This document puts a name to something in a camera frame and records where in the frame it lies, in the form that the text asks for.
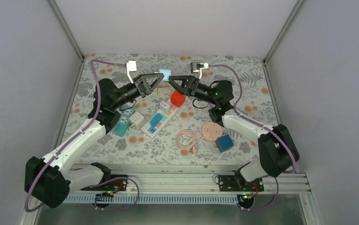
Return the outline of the white cube plug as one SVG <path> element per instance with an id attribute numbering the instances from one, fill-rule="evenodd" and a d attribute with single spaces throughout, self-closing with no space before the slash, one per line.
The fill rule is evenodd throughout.
<path id="1" fill-rule="evenodd" d="M 167 102 L 160 102 L 160 110 L 164 113 L 169 115 L 171 113 L 171 104 Z"/>

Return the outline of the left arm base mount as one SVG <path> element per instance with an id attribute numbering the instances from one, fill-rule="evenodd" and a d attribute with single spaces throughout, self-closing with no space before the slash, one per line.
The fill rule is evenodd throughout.
<path id="1" fill-rule="evenodd" d="M 119 191 L 124 191 L 127 187 L 127 184 L 131 182 L 135 185 L 136 188 L 136 197 L 132 204 L 129 206 L 126 206 L 124 208 L 108 208 L 109 203 L 98 203 L 101 199 L 107 198 L 107 197 L 115 197 L 115 194 Z M 87 187 L 81 188 L 81 191 L 105 191 L 105 194 L 100 194 L 99 196 L 94 198 L 94 201 L 92 203 L 95 210 L 101 210 L 101 211 L 123 211 L 128 210 L 132 207 L 134 207 L 140 200 L 140 188 L 139 185 L 136 183 L 136 181 L 132 178 L 129 178 L 126 175 L 123 176 L 113 176 L 111 179 L 101 182 L 96 185 L 91 185 Z"/>

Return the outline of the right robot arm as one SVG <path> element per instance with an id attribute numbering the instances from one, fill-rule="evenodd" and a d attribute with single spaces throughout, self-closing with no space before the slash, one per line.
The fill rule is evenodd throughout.
<path id="1" fill-rule="evenodd" d="M 266 125 L 238 112 L 230 103 L 234 98 L 230 81 L 219 80 L 205 85 L 192 75 L 170 76 L 168 81 L 180 94 L 213 104 L 208 110 L 213 122 L 257 143 L 259 160 L 246 163 L 235 171 L 237 189 L 246 191 L 258 178 L 275 178 L 284 172 L 295 172 L 299 153 L 288 128 L 282 124 Z"/>

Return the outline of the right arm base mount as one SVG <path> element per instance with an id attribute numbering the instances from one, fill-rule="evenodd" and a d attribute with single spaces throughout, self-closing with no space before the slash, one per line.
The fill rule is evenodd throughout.
<path id="1" fill-rule="evenodd" d="M 250 191 L 249 194 L 240 194 L 237 195 L 237 207 L 243 211 L 261 211 L 267 209 L 269 206 L 275 203 L 279 196 L 279 183 L 277 178 L 274 177 L 276 184 L 276 193 L 272 200 L 265 206 L 254 208 L 253 204 L 257 195 L 264 190 L 263 187 L 263 178 L 267 176 L 263 176 L 262 178 L 257 178 L 251 182 L 244 181 L 240 177 L 236 175 L 221 175 L 217 174 L 213 181 L 216 185 L 219 186 L 220 192 L 235 192 L 235 191 Z"/>

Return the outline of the red cube socket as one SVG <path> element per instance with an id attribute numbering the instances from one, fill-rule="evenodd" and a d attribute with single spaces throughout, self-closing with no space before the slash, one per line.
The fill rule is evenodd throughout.
<path id="1" fill-rule="evenodd" d="M 186 95 L 180 94 L 178 91 L 174 91 L 170 96 L 170 102 L 177 108 L 181 108 L 181 106 L 186 101 Z"/>

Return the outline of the cyan cube socket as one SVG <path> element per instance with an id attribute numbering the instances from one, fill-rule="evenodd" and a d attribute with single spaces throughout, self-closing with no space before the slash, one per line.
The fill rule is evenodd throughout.
<path id="1" fill-rule="evenodd" d="M 162 114 L 156 113 L 155 116 L 150 120 L 150 125 L 152 127 L 156 127 L 156 125 L 161 121 L 162 117 Z"/>

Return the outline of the white multicolour power strip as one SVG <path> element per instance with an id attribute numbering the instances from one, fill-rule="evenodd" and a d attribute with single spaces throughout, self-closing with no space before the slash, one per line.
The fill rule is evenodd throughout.
<path id="1" fill-rule="evenodd" d="M 160 110 L 160 104 L 158 105 L 158 110 L 152 114 L 152 117 L 150 119 L 148 119 L 146 121 L 146 123 L 144 124 L 144 126 L 141 128 L 141 131 L 149 138 L 153 139 L 155 138 L 158 133 L 160 131 L 163 130 L 163 128 L 168 124 L 168 122 L 171 120 L 171 118 L 179 111 L 179 109 L 181 108 L 177 108 L 174 105 L 171 104 L 171 113 L 169 115 L 164 114 L 161 110 Z M 162 119 L 161 121 L 156 125 L 156 127 L 152 127 L 150 125 L 150 120 L 155 116 L 156 113 L 160 113 L 162 114 Z"/>

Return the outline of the light blue cube plug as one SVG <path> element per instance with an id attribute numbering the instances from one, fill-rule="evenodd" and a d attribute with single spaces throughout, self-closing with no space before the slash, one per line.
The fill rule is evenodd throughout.
<path id="1" fill-rule="evenodd" d="M 159 73 L 163 74 L 163 81 L 169 81 L 169 77 L 172 74 L 172 70 L 171 69 L 167 69 L 167 68 L 160 68 L 159 69 Z"/>

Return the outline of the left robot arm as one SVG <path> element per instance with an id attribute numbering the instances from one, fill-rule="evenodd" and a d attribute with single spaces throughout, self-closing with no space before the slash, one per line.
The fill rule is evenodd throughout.
<path id="1" fill-rule="evenodd" d="M 118 109 L 138 97 L 150 95 L 163 80 L 162 73 L 139 75 L 132 82 L 117 87 L 108 78 L 96 80 L 93 109 L 81 127 L 56 149 L 41 158 L 31 157 L 25 166 L 24 189 L 26 212 L 47 205 L 56 208 L 66 197 L 82 188 L 107 189 L 110 170 L 100 163 L 71 171 L 75 161 L 98 139 L 108 134 L 119 122 Z"/>

